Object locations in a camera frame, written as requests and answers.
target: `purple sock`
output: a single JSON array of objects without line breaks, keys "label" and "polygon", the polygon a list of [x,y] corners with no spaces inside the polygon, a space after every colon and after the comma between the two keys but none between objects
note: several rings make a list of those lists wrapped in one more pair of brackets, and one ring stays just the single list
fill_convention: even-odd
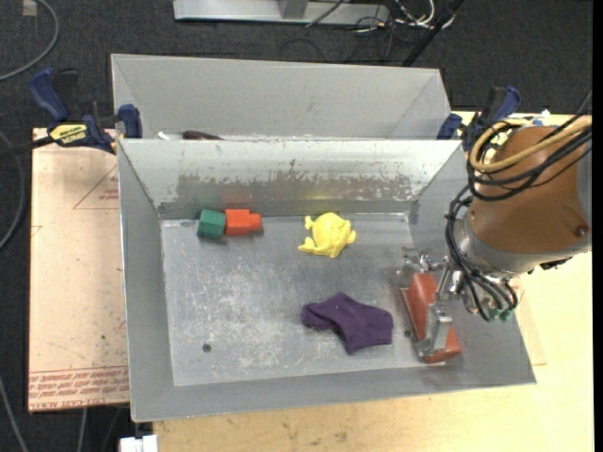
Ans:
[{"label": "purple sock", "polygon": [[381,308],[359,303],[345,293],[337,293],[321,303],[305,305],[301,321],[321,331],[337,326],[349,354],[361,348],[392,343],[392,315]]}]

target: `orange gripper pad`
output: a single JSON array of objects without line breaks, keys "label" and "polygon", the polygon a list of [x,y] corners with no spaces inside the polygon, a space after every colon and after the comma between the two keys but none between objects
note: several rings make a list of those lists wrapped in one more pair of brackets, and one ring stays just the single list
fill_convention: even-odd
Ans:
[{"label": "orange gripper pad", "polygon": [[[425,324],[427,322],[427,309],[433,303],[433,294],[437,291],[437,282],[431,273],[415,273],[411,285],[402,290],[402,297],[406,303],[406,309],[413,322],[415,335],[418,341],[425,338]],[[425,356],[425,363],[444,362],[461,353],[461,344],[454,330],[450,327],[446,349],[436,351],[430,356]]]},{"label": "orange gripper pad", "polygon": [[247,234],[262,227],[262,217],[257,213],[250,213],[249,209],[226,209],[224,213],[226,214],[224,234]]}]

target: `metal stand base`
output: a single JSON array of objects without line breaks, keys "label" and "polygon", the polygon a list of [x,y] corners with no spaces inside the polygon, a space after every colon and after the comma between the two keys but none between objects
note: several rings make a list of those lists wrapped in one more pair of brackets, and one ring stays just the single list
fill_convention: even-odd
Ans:
[{"label": "metal stand base", "polygon": [[[279,24],[310,24],[333,7],[328,2],[308,2],[301,17],[285,18],[279,0],[174,0],[174,17],[177,21],[235,21],[268,22]],[[389,10],[372,4],[341,4],[320,24],[360,25],[375,24],[371,18],[386,21]]]}]

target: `table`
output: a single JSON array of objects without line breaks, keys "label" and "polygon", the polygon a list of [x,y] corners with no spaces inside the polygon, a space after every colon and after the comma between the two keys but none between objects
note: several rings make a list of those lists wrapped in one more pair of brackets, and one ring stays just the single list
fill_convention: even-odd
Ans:
[{"label": "table", "polygon": [[[57,314],[50,313],[40,299],[43,286],[36,287],[35,283],[41,282],[44,270],[41,261],[32,254],[31,332],[35,337],[30,340],[31,411],[127,401],[127,380],[123,380],[127,362],[119,283],[118,210],[112,203],[114,200],[108,198],[115,195],[111,187],[113,157],[91,151],[102,157],[100,169],[90,160],[92,154],[76,156],[87,151],[56,147],[37,150],[36,153],[54,153],[46,155],[48,168],[43,168],[43,172],[34,154],[32,245],[36,245],[32,246],[32,253],[54,258],[47,261],[47,267],[70,270],[65,276],[72,279],[66,282],[80,292],[74,297],[61,295],[55,289],[52,300],[63,307],[57,320]],[[63,155],[56,158],[60,153],[70,153],[75,163],[69,165]],[[38,206],[40,195],[36,193],[41,191],[39,179],[48,175],[62,176],[62,180],[49,180],[47,186],[57,186],[66,179],[88,186],[82,181],[89,176],[86,166],[100,172],[100,179],[88,193],[79,197],[74,193],[70,197],[71,208],[67,206],[82,216],[80,231],[75,225],[70,230],[75,233],[72,242],[87,243],[94,256],[93,263],[81,265],[81,260],[69,254],[75,251],[75,246],[66,251],[64,259],[58,259],[51,249],[41,248],[43,227],[60,229],[60,222],[52,218],[47,224],[40,224],[38,218],[44,210]],[[55,195],[66,201],[65,194],[55,192]],[[93,213],[109,227],[97,229]],[[63,250],[67,248],[60,237],[54,242]],[[105,263],[106,272],[97,272],[97,263]],[[43,276],[46,284],[52,281],[48,275]],[[105,285],[90,286],[97,280]],[[536,269],[522,283],[526,292],[517,316],[536,385],[155,422],[153,428],[159,437],[160,450],[593,450],[592,254],[576,256],[558,269]],[[105,313],[106,305],[110,310]],[[53,330],[52,337],[46,335],[40,340],[49,329]],[[57,353],[65,348],[67,353]],[[50,368],[31,369],[36,363],[44,363],[44,357]],[[102,370],[84,370],[97,366]],[[32,380],[37,372],[46,372],[46,379]],[[104,375],[93,377],[91,374],[95,373]],[[78,378],[78,374],[87,375]],[[74,394],[77,380],[81,383]],[[82,389],[91,389],[86,401],[80,398]],[[37,402],[42,394],[47,396]],[[32,408],[35,403],[55,405]]]}]

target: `wire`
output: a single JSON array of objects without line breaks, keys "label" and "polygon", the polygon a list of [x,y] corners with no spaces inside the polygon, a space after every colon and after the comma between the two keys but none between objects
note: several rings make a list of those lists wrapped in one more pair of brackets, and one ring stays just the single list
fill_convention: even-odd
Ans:
[{"label": "wire", "polygon": [[2,376],[0,375],[0,394],[2,395],[2,401],[4,402],[4,408],[7,411],[8,420],[10,422],[10,426],[12,427],[12,431],[17,438],[17,442],[21,447],[23,452],[29,452],[27,445],[25,444],[25,440],[23,435],[21,435],[21,431],[19,430],[19,426],[17,425],[17,420],[15,419],[15,415],[12,412],[12,408],[10,407],[10,402],[8,402],[7,390],[4,387],[4,381],[2,380]]},{"label": "wire", "polygon": [[14,77],[15,75],[19,75],[20,73],[23,73],[23,72],[25,72],[28,69],[31,69],[34,65],[36,65],[38,62],[40,62],[48,54],[50,54],[50,52],[53,50],[53,48],[55,48],[55,44],[57,43],[58,34],[59,34],[59,31],[60,31],[60,25],[58,23],[57,14],[53,10],[53,8],[50,5],[48,5],[44,0],[33,0],[33,1],[34,2],[38,2],[39,4],[41,4],[52,15],[53,21],[55,22],[55,33],[53,34],[53,38],[51,39],[51,41],[48,44],[48,46],[36,58],[34,58],[33,60],[30,60],[23,67],[20,67],[19,69],[15,70],[15,71],[12,71],[12,72],[9,72],[9,73],[5,73],[4,75],[0,75],[0,82],[2,82],[4,80],[9,80],[11,77]]},{"label": "wire", "polygon": [[115,412],[115,415],[113,415],[113,420],[111,420],[111,424],[109,425],[109,428],[106,431],[105,438],[103,439],[103,445],[101,446],[100,452],[106,451],[106,447],[108,446],[109,441],[111,440],[111,432],[113,431],[115,424],[117,424],[117,419],[120,417],[120,413],[122,413],[122,410],[123,410],[122,408],[118,408],[117,411]]},{"label": "wire", "polygon": [[[435,3],[433,2],[433,0],[427,0],[430,6],[430,15],[428,17],[425,18],[421,18],[421,19],[417,19],[417,17],[415,17],[414,15],[412,15],[408,9],[402,5],[402,3],[400,2],[400,0],[394,0],[394,2],[396,3],[397,7],[402,11],[402,13],[410,20],[410,22],[407,22],[406,20],[402,20],[402,19],[394,19],[394,22],[397,24],[404,24],[404,25],[408,25],[411,27],[420,27],[420,28],[427,28],[427,29],[432,29],[433,25],[430,24],[430,22],[433,20],[433,18],[435,17]],[[441,26],[441,28],[448,28],[452,23],[454,22],[454,14],[450,15],[450,18],[444,22]]]},{"label": "wire", "polygon": [[[2,139],[9,149],[12,148],[12,145],[8,138],[4,135],[2,131],[0,131],[0,139]],[[25,191],[25,171],[23,168],[23,163],[18,155],[13,155],[15,163],[17,164],[17,171],[19,173],[19,205],[17,207],[17,212],[15,213],[15,217],[10,224],[8,231],[5,233],[4,237],[0,239],[0,250],[5,247],[5,245],[9,242],[9,240],[15,234],[15,231],[19,227],[21,223],[21,219],[24,215],[25,210],[25,201],[26,201],[26,191]]]},{"label": "wire", "polygon": [[337,2],[335,2],[335,4],[329,8],[326,12],[324,12],[322,15],[320,15],[319,17],[317,17],[315,20],[313,20],[312,22],[310,22],[309,24],[306,25],[307,27],[310,26],[314,26],[316,24],[319,24],[320,22],[322,22],[324,19],[326,19],[329,15],[331,15],[334,11],[336,11],[339,7],[341,7],[341,5],[345,2],[346,0],[337,0]]},{"label": "wire", "polygon": [[523,124],[523,121],[521,121],[521,120],[499,121],[499,122],[495,123],[494,125],[490,126],[488,129],[486,129],[483,132],[483,134],[478,138],[475,145],[471,148],[471,152],[469,153],[469,162],[475,170],[478,170],[480,172],[494,172],[497,170],[503,170],[513,164],[517,164],[521,160],[525,159],[526,157],[528,157],[534,153],[538,153],[539,151],[542,151],[543,149],[551,146],[552,144],[555,144],[557,142],[560,142],[561,140],[566,139],[567,137],[571,137],[577,133],[582,132],[584,129],[586,129],[587,127],[592,125],[592,123],[593,123],[592,117],[582,116],[577,121],[572,122],[570,125],[565,126],[561,130],[561,132],[558,132],[555,135],[550,136],[546,140],[543,140],[543,141],[531,146],[530,148],[525,149],[524,151],[522,151],[520,153],[514,154],[511,157],[503,159],[502,161],[497,161],[497,162],[488,163],[488,164],[482,163],[479,160],[480,152],[481,152],[484,144],[487,141],[489,141],[492,138],[492,136],[494,136],[497,133],[497,131],[499,131],[501,128],[504,128],[504,127],[508,128],[509,125],[511,125],[511,127],[519,127],[520,125]]},{"label": "wire", "polygon": [[88,408],[82,411],[82,421],[79,426],[79,437],[77,438],[77,448],[75,452],[82,452],[82,446],[84,445],[84,434],[86,433],[86,423],[88,421]]},{"label": "wire", "polygon": [[473,196],[469,196],[467,198],[462,199],[463,195],[468,190],[469,185],[464,186],[463,189],[450,203],[448,214],[446,214],[447,225],[445,230],[445,239],[448,244],[452,260],[463,272],[464,285],[469,288],[469,291],[473,297],[473,301],[476,307],[478,308],[478,312],[480,313],[480,316],[486,321],[491,321],[492,318],[483,309],[481,301],[478,297],[476,285],[479,286],[496,302],[498,310],[504,310],[505,308],[508,310],[512,310],[517,306],[519,300],[517,299],[515,292],[512,289],[510,290],[506,286],[505,282],[503,282],[503,286],[505,288],[503,290],[497,284],[488,280],[483,275],[483,273],[481,273],[481,271],[468,260],[468,258],[463,254],[463,252],[459,248],[458,243],[456,242],[456,239],[454,237],[454,226],[457,222],[459,211],[464,207],[468,207],[474,199]]}]

